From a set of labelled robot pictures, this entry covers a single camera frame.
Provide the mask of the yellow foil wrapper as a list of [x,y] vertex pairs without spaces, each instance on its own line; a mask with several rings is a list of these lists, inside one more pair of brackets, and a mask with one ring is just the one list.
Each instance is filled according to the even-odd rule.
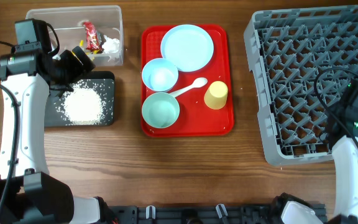
[[94,55],[102,53],[102,49],[98,50],[87,50],[85,48],[84,40],[80,40],[79,47],[85,52],[85,54],[90,58],[91,61],[95,59]]

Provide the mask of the red snack wrapper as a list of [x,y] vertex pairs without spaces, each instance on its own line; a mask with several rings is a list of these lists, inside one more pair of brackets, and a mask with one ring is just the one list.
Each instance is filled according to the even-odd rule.
[[101,45],[98,37],[98,31],[96,30],[92,22],[83,22],[82,26],[86,31],[86,49],[90,51],[101,50]]

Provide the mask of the pile of white rice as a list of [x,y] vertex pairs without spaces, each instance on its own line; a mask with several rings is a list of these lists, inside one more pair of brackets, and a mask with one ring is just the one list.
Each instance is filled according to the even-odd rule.
[[80,80],[72,84],[73,91],[66,91],[53,104],[54,110],[69,125],[97,125],[105,118],[107,104],[102,93],[106,85],[100,80]]

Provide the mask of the white tissue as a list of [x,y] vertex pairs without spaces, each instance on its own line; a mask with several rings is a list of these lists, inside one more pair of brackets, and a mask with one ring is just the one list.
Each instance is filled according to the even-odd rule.
[[102,44],[104,54],[114,54],[120,50],[121,42],[117,38],[110,38],[106,35],[104,37],[104,42]]

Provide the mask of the light blue bowl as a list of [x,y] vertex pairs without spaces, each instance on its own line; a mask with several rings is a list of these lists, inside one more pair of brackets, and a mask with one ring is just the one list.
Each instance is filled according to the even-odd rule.
[[178,69],[167,59],[155,58],[144,65],[142,81],[152,91],[168,92],[178,81]]

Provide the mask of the mint green bowl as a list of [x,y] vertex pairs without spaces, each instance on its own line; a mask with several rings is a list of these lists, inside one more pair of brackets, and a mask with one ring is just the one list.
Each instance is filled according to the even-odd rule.
[[142,104],[142,117],[153,128],[170,127],[177,121],[179,114],[179,103],[168,93],[151,94]]

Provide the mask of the light blue round plate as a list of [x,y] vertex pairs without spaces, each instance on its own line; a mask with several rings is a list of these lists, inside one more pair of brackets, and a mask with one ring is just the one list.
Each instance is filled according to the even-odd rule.
[[162,38],[160,52],[181,72],[205,67],[214,54],[211,36],[201,27],[183,24],[171,28]]

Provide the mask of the yellow plastic cup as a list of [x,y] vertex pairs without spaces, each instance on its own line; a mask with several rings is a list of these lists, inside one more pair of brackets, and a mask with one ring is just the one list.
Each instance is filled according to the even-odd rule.
[[204,103],[213,110],[220,110],[225,106],[227,96],[227,85],[222,81],[215,81],[208,87],[204,95]]

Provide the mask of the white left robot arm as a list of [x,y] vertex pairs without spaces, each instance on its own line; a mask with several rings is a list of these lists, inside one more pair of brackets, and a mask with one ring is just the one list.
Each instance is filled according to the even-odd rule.
[[79,47],[59,60],[53,56],[50,48],[17,46],[0,58],[0,223],[117,223],[101,197],[76,197],[49,174],[44,118],[50,84],[69,84],[94,69]]

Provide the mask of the clear plastic waste bin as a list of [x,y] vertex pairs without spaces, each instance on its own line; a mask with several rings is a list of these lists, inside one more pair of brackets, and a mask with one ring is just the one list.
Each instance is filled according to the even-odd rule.
[[104,35],[120,40],[120,50],[114,54],[94,55],[94,64],[97,67],[112,67],[122,65],[124,62],[124,31],[122,11],[119,6],[82,6],[82,7],[56,7],[46,9],[31,9],[26,18],[38,19],[52,25],[55,33],[50,33],[52,47],[56,47],[55,38],[60,41],[60,51],[71,50],[79,46],[84,40],[86,48],[86,31],[83,22],[92,22],[98,31],[100,45],[104,42]]

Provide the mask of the grey plastic dishwasher rack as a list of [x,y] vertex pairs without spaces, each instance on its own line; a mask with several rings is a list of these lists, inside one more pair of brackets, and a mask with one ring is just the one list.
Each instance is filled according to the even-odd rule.
[[244,31],[260,135],[273,166],[331,160],[322,102],[358,78],[358,5],[257,11]]

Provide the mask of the black plastic tray bin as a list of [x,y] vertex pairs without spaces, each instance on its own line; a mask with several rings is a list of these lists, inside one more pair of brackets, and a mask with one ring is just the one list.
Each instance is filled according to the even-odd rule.
[[[114,122],[115,76],[112,72],[109,71],[96,71],[81,77],[78,81],[86,80],[86,79],[100,80],[101,83],[106,85],[102,93],[105,94],[107,104],[104,107],[105,118],[102,120],[101,124],[83,125],[83,126],[109,126]],[[62,127],[62,126],[80,126],[80,125],[69,125],[69,122],[64,121],[62,118],[60,118],[58,116],[58,113],[54,110],[53,104],[56,103],[62,97],[64,92],[65,91],[52,91],[50,93],[50,96],[48,97],[46,108],[45,108],[45,126],[48,128]]]

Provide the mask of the white plastic spoon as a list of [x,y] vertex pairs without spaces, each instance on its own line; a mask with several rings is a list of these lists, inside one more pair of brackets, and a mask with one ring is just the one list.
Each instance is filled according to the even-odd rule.
[[171,93],[169,93],[169,95],[176,98],[193,88],[201,88],[201,87],[205,86],[207,84],[207,82],[208,82],[208,80],[204,77],[196,78],[191,85],[186,86],[186,87],[179,89],[177,91],[171,92]]

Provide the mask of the red plastic tray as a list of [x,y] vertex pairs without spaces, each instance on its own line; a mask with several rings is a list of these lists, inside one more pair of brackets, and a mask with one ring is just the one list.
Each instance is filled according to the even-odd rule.
[[[149,126],[143,119],[140,122],[143,132],[156,138],[216,136],[224,135],[234,126],[234,108],[232,102],[231,70],[226,31],[217,24],[200,24],[212,38],[214,54],[209,63],[195,72],[179,72],[178,82],[173,90],[179,90],[193,83],[198,77],[205,77],[207,85],[192,89],[177,100],[180,114],[177,121],[163,129]],[[204,103],[206,90],[215,81],[224,82],[228,87],[226,104],[219,110],[213,110]]]

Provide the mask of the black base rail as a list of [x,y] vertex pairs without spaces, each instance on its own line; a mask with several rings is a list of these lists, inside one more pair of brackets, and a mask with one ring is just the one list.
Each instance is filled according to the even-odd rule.
[[216,207],[157,207],[151,215],[147,214],[145,207],[112,206],[110,209],[117,216],[119,223],[182,224],[188,223],[191,218],[197,218],[205,224],[270,223],[268,204],[226,207],[225,215],[219,215]]

